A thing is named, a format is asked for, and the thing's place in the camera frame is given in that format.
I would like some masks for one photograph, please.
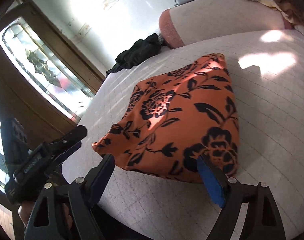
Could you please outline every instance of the black rose pattern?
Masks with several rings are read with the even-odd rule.
[[[168,76],[170,77],[181,77],[186,71],[190,70],[192,64],[189,64],[183,68],[177,69],[177,70],[173,70],[171,72],[168,73]]]
[[[176,158],[179,149],[176,147],[175,142],[169,141],[164,145],[159,145],[157,148],[155,146],[157,129],[163,129],[169,125],[172,126],[176,122],[180,123],[180,119],[173,113],[184,112],[184,105],[182,105],[182,107],[170,107],[170,102],[175,97],[182,97],[188,102],[193,98],[195,90],[214,90],[213,93],[217,93],[217,91],[221,91],[224,88],[224,90],[228,90],[229,93],[233,92],[230,82],[227,79],[229,76],[228,70],[226,68],[219,68],[212,63],[213,61],[219,62],[216,55],[217,54],[207,55],[206,57],[208,58],[206,61],[196,60],[193,64],[165,74],[172,78],[166,81],[163,80],[162,83],[158,83],[156,82],[157,79],[151,78],[145,83],[148,85],[145,89],[142,90],[139,84],[135,86],[124,117],[127,116],[128,112],[133,110],[142,97],[145,97],[147,100],[143,101],[141,104],[140,115],[146,122],[141,127],[133,127],[133,121],[128,121],[126,124],[122,125],[114,124],[109,132],[111,134],[124,136],[127,140],[138,140],[136,148],[132,148],[132,150],[128,149],[123,152],[123,154],[129,155],[129,160],[125,164],[125,167],[122,168],[160,176],[157,173],[141,170],[139,164],[145,154],[162,154],[167,157],[167,159],[173,159],[173,162],[171,163],[171,168],[169,168],[168,171],[165,171],[166,173],[162,174],[161,177],[181,181],[182,177],[179,177],[179,179],[176,176],[182,175],[186,170],[197,173],[196,159],[200,154],[205,154],[208,155],[211,162],[215,166],[221,168],[227,176],[232,176],[236,172],[238,166],[238,148],[232,140],[230,131],[223,128],[225,123],[228,120],[231,120],[236,129],[239,130],[236,107],[229,96],[226,98],[225,109],[221,109],[222,112],[205,102],[194,102],[193,105],[195,106],[195,110],[207,116],[207,118],[214,122],[214,125],[217,123],[217,126],[210,127],[207,130],[207,133],[199,139],[198,143],[185,148],[180,153],[183,155],[183,159],[178,160]],[[225,75],[223,76],[220,72],[221,75],[209,75],[209,72],[203,71],[203,69],[223,70]],[[186,91],[182,91],[182,93],[179,94],[176,93],[175,90],[167,91],[163,89],[164,87],[162,87],[162,85],[166,85],[172,81],[174,81],[173,87],[180,85],[181,83],[178,83],[177,80],[181,79],[181,82],[183,83],[184,78],[190,77],[190,74],[194,74],[198,78],[195,79],[196,76],[193,76],[194,78],[189,78],[186,82]],[[146,127],[146,129],[150,129],[151,127],[151,121],[149,119],[157,119],[161,116],[165,116],[164,120],[159,122],[151,133],[148,135],[145,134],[142,138],[142,128]],[[111,139],[105,138],[100,141],[97,148],[103,150],[111,143]]]
[[[148,120],[152,117],[159,118],[168,112],[168,106],[175,96],[174,90],[170,90],[166,93],[161,91],[154,92],[150,95],[147,101],[142,104],[142,110],[140,114],[143,120]]]
[[[197,172],[196,158],[205,154],[210,157],[213,165],[222,168],[227,176],[232,176],[237,169],[237,153],[238,148],[232,142],[231,133],[220,127],[211,127],[201,139],[201,143],[184,150],[184,166],[190,171]]]
[[[133,93],[130,98],[130,103],[129,103],[128,109],[126,111],[127,112],[131,111],[143,95],[144,95],[144,91],[142,91],[142,90],[139,92]]]

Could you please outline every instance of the white wall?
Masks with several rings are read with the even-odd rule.
[[[138,39],[158,29],[158,19],[174,0],[33,0],[42,12],[103,73]]]

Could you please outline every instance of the pillow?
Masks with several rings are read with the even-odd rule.
[[[175,49],[236,33],[283,30],[279,11],[247,0],[195,0],[162,13],[161,35]]]
[[[205,153],[232,176],[238,166],[239,125],[224,55],[135,85],[124,117],[92,144],[116,165],[166,179],[201,183],[196,159]]]

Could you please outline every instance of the black clamp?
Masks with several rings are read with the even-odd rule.
[[[81,147],[87,129],[79,125],[61,139],[41,143],[30,153],[23,127],[14,118],[1,124],[1,136],[10,179],[5,193],[11,204],[36,201],[54,169]]]
[[[242,184],[235,178],[227,178],[219,168],[212,165],[208,156],[201,155],[197,161],[198,165],[210,169],[223,189],[217,193],[223,193],[226,201],[207,240],[230,240],[242,203],[249,205],[240,240],[286,239],[277,204],[265,182],[260,182],[257,186]],[[204,181],[204,184],[206,187],[209,185],[208,181]]]
[[[100,201],[115,167],[112,155],[105,155],[98,167],[69,185],[44,185],[30,216],[24,240],[72,240],[62,203],[67,204],[80,240],[104,240],[91,208]]]

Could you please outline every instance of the wooden door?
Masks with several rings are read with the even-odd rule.
[[[0,32],[19,17],[24,18],[37,33],[44,42],[43,47],[50,49],[51,56],[53,54],[57,57],[64,64],[63,67],[66,67],[65,70],[70,70],[70,74],[75,75],[76,82],[87,87],[86,93],[95,95],[102,79],[86,66],[28,4],[20,5],[6,14],[0,22]],[[79,119],[71,120],[45,99],[44,96],[48,98],[48,95],[41,95],[43,91],[33,86],[31,80],[27,80],[26,75],[17,67],[17,62],[13,63],[10,50],[5,51],[0,41],[0,121],[10,116],[16,117],[25,129],[31,149],[45,140],[50,142],[57,139],[76,127]]]

